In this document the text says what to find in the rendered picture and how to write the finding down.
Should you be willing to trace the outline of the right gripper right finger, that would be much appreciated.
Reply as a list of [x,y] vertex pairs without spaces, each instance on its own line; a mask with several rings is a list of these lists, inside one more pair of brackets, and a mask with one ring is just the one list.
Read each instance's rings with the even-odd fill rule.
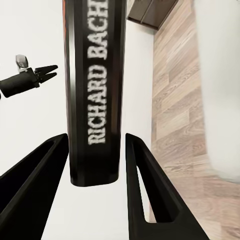
[[[145,142],[125,134],[129,240],[210,240]],[[145,220],[137,167],[156,223]]]

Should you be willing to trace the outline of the hardback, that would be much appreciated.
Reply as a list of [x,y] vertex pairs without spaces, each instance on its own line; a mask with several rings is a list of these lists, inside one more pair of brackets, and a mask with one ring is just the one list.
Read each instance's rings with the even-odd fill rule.
[[62,0],[70,183],[119,178],[128,0]]

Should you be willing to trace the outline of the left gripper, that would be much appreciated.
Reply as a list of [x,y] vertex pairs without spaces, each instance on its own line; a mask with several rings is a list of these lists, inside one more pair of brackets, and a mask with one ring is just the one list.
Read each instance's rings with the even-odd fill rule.
[[9,79],[16,92],[20,94],[33,88],[39,88],[39,84],[57,76],[57,72],[52,72],[57,68],[57,65],[50,65],[35,68],[33,71],[32,67],[28,67],[27,72],[11,76]]

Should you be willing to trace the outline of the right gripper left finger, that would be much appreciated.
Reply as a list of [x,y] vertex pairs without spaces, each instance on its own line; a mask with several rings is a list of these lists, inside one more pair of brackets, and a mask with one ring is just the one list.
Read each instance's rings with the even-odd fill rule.
[[0,176],[0,240],[41,240],[69,155],[62,133]]

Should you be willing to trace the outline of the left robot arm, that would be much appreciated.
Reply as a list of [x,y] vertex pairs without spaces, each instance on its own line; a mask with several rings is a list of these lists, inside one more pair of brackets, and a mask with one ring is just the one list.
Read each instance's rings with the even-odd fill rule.
[[57,76],[57,72],[52,72],[58,68],[57,65],[50,65],[35,68],[29,67],[28,59],[23,54],[15,56],[18,74],[10,78],[0,80],[0,90],[6,98],[23,93],[40,85],[51,78]]

